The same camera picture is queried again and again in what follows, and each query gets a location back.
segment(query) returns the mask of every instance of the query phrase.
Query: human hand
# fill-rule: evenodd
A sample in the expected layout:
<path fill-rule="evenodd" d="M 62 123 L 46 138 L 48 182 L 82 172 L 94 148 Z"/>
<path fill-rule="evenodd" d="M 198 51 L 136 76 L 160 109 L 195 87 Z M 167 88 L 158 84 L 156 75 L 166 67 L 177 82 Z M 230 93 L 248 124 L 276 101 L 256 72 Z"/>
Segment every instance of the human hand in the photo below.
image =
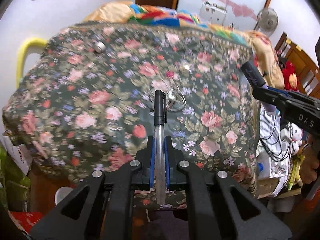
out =
<path fill-rule="evenodd" d="M 312 145 L 314 138 L 312 135 L 308 135 L 307 142 Z M 312 150 L 311 146 L 307 146 L 304 149 L 305 159 L 300 166 L 300 177 L 303 183 L 310 184 L 317 179 L 317 173 L 315 169 L 319 167 L 319 160 L 316 153 Z"/>

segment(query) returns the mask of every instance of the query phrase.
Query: wooden cabinet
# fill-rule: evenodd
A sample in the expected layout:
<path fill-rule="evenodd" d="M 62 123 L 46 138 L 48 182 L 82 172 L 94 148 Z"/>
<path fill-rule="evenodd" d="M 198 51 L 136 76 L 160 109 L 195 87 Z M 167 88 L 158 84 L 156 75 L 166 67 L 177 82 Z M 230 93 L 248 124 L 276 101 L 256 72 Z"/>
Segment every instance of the wooden cabinet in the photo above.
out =
<path fill-rule="evenodd" d="M 320 72 L 318 66 L 297 44 L 287 38 L 283 33 L 276 50 L 281 50 L 285 44 L 290 47 L 289 50 L 282 54 L 295 66 L 297 78 L 299 80 L 298 89 L 301 93 L 320 99 Z"/>

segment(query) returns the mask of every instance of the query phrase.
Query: floral fabric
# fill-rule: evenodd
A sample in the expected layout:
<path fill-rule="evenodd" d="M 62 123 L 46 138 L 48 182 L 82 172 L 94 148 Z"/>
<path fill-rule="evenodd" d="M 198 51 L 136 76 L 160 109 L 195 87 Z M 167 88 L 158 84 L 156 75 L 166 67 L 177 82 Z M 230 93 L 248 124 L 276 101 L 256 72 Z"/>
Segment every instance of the floral fabric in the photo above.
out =
<path fill-rule="evenodd" d="M 106 49 L 94 51 L 103 41 Z M 209 171 L 225 170 L 255 193 L 258 114 L 241 64 L 243 44 L 192 28 L 84 23 L 48 43 L 3 109 L 8 129 L 34 145 L 43 171 L 77 183 L 92 170 L 117 170 L 154 133 L 155 90 L 184 98 L 169 109 L 165 135 L 185 158 Z M 183 192 L 136 192 L 136 205 L 183 208 Z"/>

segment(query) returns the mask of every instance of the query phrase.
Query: wooden floor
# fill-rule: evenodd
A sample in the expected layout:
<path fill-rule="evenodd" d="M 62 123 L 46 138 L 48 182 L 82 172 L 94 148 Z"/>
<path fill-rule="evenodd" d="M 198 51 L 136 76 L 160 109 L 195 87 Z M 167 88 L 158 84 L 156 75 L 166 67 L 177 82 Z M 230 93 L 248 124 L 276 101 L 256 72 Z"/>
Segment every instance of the wooden floor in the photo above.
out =
<path fill-rule="evenodd" d="M 49 178 L 34 163 L 28 177 L 31 180 L 30 210 L 31 212 L 41 212 L 43 215 L 55 207 L 56 191 L 61 187 L 70 186 L 70 181 L 67 178 Z"/>

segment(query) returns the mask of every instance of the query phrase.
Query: metal screw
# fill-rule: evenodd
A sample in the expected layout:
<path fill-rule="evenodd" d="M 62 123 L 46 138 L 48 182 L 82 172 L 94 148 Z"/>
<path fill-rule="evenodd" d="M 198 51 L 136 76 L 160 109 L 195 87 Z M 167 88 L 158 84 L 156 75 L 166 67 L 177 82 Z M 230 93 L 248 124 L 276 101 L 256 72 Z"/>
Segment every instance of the metal screw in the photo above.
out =
<path fill-rule="evenodd" d="M 226 173 L 225 171 L 218 171 L 218 176 L 224 179 L 228 176 L 228 173 Z"/>
<path fill-rule="evenodd" d="M 179 162 L 179 165 L 180 165 L 181 167 L 186 168 L 186 167 L 189 166 L 189 162 L 188 162 L 188 161 L 180 161 L 180 162 Z"/>
<path fill-rule="evenodd" d="M 102 176 L 102 171 L 96 170 L 92 172 L 92 176 L 95 178 L 100 178 Z"/>
<path fill-rule="evenodd" d="M 132 167 L 137 167 L 140 165 L 140 162 L 138 160 L 132 160 L 132 161 L 130 161 L 130 165 Z"/>
<path fill-rule="evenodd" d="M 106 50 L 106 46 L 101 41 L 98 41 L 93 48 L 97 53 L 101 53 Z"/>

